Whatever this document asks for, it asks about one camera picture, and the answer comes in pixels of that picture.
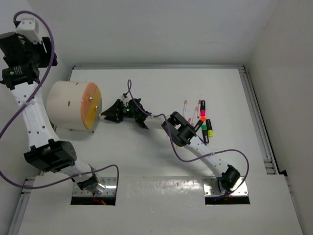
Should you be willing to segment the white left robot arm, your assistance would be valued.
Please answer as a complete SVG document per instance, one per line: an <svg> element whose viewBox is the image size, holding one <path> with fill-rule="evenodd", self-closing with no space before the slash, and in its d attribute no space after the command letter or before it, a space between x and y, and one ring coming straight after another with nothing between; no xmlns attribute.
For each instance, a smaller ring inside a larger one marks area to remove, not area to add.
<svg viewBox="0 0 313 235"><path fill-rule="evenodd" d="M0 36L0 48L8 68L2 70L2 84L6 85L19 105L27 131L30 150L25 160L43 172L61 172L81 190L102 194L105 186L96 169L77 158L73 145L56 135L45 109L39 69L56 66L54 42L49 37L29 39L16 32Z"/></svg>

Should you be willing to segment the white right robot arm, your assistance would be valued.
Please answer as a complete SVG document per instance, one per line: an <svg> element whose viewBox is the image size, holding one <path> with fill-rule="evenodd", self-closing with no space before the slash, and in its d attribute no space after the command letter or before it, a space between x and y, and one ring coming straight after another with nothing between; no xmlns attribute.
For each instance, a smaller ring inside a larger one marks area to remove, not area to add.
<svg viewBox="0 0 313 235"><path fill-rule="evenodd" d="M116 123L122 122L125 118L132 118L142 129L164 130L173 145L190 151L212 171L223 193L231 194L241 175L235 167L216 156L197 136L196 132L203 122L198 121L194 127L178 112L173 112L169 116L153 115L143 109L140 101L140 98L117 99L110 108L101 113L101 116Z"/></svg>

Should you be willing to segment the orange highlighter black body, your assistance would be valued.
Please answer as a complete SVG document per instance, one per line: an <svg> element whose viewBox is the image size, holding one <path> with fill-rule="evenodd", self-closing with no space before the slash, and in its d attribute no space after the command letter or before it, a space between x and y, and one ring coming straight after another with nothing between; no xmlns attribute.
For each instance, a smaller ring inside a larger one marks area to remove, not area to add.
<svg viewBox="0 0 313 235"><path fill-rule="evenodd" d="M201 128L202 124L206 121L205 116L201 116L198 122L194 125L194 131L195 133Z"/></svg>

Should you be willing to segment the pink highlighter black body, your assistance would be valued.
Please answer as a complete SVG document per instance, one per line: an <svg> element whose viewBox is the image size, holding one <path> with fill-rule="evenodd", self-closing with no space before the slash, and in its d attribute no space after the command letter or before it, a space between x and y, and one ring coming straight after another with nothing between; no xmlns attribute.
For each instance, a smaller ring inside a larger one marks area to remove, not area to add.
<svg viewBox="0 0 313 235"><path fill-rule="evenodd" d="M205 100L201 100L200 102L200 116L205 117L206 116L206 103Z"/></svg>

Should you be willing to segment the cylindrical beige drawer container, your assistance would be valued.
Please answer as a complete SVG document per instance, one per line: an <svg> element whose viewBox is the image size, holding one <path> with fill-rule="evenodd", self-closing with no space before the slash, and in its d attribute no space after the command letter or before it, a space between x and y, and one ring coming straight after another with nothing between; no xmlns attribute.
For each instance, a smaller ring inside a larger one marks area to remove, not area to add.
<svg viewBox="0 0 313 235"><path fill-rule="evenodd" d="M58 81L46 101L49 120L68 130L93 131L101 109L101 92L93 82Z"/></svg>

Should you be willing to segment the light pink cap pen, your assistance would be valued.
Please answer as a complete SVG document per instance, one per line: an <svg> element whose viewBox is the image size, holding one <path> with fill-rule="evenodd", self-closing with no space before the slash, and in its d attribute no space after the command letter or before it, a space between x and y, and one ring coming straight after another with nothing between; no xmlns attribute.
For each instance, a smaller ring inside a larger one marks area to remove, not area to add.
<svg viewBox="0 0 313 235"><path fill-rule="evenodd" d="M185 114L186 114L186 108L187 108L187 100L184 101L183 112L182 112L183 116L185 116Z"/></svg>

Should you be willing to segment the yellow highlighter black body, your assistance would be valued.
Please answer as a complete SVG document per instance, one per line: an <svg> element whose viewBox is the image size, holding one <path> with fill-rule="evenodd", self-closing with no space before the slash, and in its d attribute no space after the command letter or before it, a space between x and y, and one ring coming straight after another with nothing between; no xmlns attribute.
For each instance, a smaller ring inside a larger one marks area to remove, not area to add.
<svg viewBox="0 0 313 235"><path fill-rule="evenodd" d="M206 120L206 126L207 126L208 136L210 138L214 137L214 132L213 132L213 128L212 128L212 124L211 124L210 119Z"/></svg>

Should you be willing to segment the mauve cap white pen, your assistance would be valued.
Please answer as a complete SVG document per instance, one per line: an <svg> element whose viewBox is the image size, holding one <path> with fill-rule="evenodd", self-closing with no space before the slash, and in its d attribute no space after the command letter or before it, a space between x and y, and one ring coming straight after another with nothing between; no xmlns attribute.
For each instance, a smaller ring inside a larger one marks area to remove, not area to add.
<svg viewBox="0 0 313 235"><path fill-rule="evenodd" d="M197 118L200 118L200 108L201 108L201 100L198 101L198 105L197 105Z"/></svg>

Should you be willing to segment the peach cap white pen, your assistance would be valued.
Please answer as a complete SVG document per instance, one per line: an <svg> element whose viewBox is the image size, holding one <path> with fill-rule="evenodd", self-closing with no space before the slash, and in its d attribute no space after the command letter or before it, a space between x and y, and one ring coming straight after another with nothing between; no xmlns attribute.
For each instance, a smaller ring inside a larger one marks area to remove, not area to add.
<svg viewBox="0 0 313 235"><path fill-rule="evenodd" d="M193 116L192 116L192 119L191 119L191 124L194 125L194 121L197 119L198 117L198 112L199 112L199 107L196 106L195 107L195 110L194 110L194 113L193 113Z"/></svg>

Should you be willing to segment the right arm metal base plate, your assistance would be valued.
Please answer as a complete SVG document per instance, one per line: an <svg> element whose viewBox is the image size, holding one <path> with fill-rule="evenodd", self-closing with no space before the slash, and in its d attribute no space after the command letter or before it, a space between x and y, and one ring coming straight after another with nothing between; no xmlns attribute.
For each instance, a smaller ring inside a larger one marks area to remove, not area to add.
<svg viewBox="0 0 313 235"><path fill-rule="evenodd" d="M223 189L222 186L218 186L216 177L203 177L202 182L205 197L218 197L225 194L225 189ZM239 178L231 191L233 192L229 195L230 197L249 196L247 185L243 176Z"/></svg>

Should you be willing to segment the green highlighter black body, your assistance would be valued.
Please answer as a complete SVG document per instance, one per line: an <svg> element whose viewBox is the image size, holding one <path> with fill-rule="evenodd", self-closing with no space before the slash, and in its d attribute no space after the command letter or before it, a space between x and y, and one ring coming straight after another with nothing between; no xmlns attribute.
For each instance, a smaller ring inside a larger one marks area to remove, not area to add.
<svg viewBox="0 0 313 235"><path fill-rule="evenodd" d="M208 144L209 143L209 136L208 136L208 129L207 129L207 125L203 124L201 126L201 131L202 131L202 136L203 136L203 141Z"/></svg>

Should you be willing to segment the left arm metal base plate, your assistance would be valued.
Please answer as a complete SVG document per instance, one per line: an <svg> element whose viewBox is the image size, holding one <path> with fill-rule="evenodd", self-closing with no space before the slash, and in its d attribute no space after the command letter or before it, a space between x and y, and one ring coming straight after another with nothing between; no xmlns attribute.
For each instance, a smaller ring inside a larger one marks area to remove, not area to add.
<svg viewBox="0 0 313 235"><path fill-rule="evenodd" d="M96 197L115 197L116 196L116 177L100 177L100 186L97 187ZM77 185L74 185L72 191L73 197L92 197L93 194L87 190L81 190Z"/></svg>

